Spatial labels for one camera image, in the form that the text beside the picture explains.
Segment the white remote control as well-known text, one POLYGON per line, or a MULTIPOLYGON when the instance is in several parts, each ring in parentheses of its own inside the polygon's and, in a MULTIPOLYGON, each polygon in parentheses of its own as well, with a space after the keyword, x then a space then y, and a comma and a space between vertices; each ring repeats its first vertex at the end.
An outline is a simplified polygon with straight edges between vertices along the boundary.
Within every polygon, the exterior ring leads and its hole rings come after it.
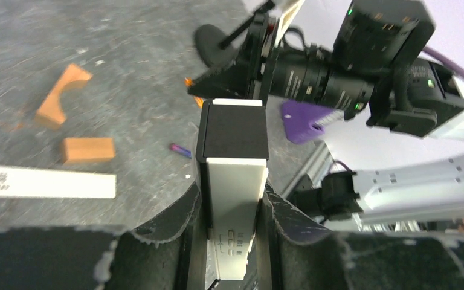
POLYGON ((269 159, 261 100, 211 99, 202 106, 192 152, 216 278, 243 280, 265 192, 269 159))

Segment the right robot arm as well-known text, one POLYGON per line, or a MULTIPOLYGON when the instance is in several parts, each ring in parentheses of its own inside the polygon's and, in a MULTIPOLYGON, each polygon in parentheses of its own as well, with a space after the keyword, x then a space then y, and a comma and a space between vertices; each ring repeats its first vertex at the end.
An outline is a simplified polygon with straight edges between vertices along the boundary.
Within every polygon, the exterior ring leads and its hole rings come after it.
MULTIPOLYGON (((419 57, 435 29, 422 2, 352 1, 332 51, 290 46, 285 35, 298 29, 287 16, 272 18, 273 6, 263 4, 229 36, 214 25, 196 30, 209 70, 188 84, 189 94, 263 102, 273 95, 339 110, 345 120, 369 109, 369 127, 415 137, 464 116, 459 70, 419 57)), ((385 171, 346 169, 288 199, 310 217, 355 218, 360 226, 463 216, 464 155, 385 171)))

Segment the blue purple AAA battery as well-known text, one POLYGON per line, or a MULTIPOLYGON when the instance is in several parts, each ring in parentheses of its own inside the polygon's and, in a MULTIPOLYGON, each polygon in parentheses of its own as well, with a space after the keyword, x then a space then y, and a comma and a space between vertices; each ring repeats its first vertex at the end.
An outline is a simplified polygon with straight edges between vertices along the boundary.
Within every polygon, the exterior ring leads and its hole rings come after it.
POLYGON ((186 149, 185 147, 182 147, 182 146, 180 146, 178 144, 171 143, 170 144, 170 150, 172 152, 176 152, 176 153, 178 153, 178 154, 180 154, 180 155, 182 155, 182 156, 184 156, 186 158, 189 158, 189 159, 192 158, 191 150, 186 149))

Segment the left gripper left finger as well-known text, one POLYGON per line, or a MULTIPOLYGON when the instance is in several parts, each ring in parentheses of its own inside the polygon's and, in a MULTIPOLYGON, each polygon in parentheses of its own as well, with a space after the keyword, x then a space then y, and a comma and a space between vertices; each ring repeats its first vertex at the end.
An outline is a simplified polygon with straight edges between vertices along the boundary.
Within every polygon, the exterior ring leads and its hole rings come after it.
POLYGON ((132 230, 0 228, 0 289, 203 289, 206 260, 196 185, 132 230))

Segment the white remote battery cover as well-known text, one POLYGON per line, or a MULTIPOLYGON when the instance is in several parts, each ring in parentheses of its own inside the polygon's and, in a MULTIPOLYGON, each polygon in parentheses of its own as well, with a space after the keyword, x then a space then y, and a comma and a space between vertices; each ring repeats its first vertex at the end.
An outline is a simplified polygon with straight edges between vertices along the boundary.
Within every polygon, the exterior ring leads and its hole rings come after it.
POLYGON ((113 199, 116 176, 0 166, 0 198, 113 199))

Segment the orange AAA battery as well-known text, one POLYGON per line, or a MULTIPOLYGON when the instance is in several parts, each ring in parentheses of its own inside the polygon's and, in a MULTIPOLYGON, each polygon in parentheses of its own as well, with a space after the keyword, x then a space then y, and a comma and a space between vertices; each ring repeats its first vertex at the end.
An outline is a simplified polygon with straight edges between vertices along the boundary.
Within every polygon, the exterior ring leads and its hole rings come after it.
POLYGON ((203 106, 203 103, 204 103, 204 99, 198 97, 194 90, 193 90, 193 87, 194 87, 194 81, 193 79, 191 78, 185 78, 184 79, 184 84, 188 90, 188 94, 191 95, 196 103, 196 105, 199 107, 199 108, 202 108, 203 106))

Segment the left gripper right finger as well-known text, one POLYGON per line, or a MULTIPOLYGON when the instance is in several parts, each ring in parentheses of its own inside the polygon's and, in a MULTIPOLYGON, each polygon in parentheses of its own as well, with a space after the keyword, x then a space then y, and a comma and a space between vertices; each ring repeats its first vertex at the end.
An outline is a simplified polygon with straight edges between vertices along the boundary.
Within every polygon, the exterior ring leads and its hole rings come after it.
POLYGON ((464 289, 464 234, 331 231, 266 187, 259 289, 464 289))

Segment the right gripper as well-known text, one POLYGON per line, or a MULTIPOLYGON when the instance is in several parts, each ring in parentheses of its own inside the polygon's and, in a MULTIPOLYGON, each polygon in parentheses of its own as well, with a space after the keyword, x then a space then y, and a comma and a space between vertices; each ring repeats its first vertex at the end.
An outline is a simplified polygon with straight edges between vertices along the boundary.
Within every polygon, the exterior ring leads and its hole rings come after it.
POLYGON ((253 16, 246 36, 250 60, 231 60, 210 68, 194 79, 193 90, 200 98, 250 99, 266 102, 274 62, 269 54, 276 42, 278 20, 267 13, 253 16))

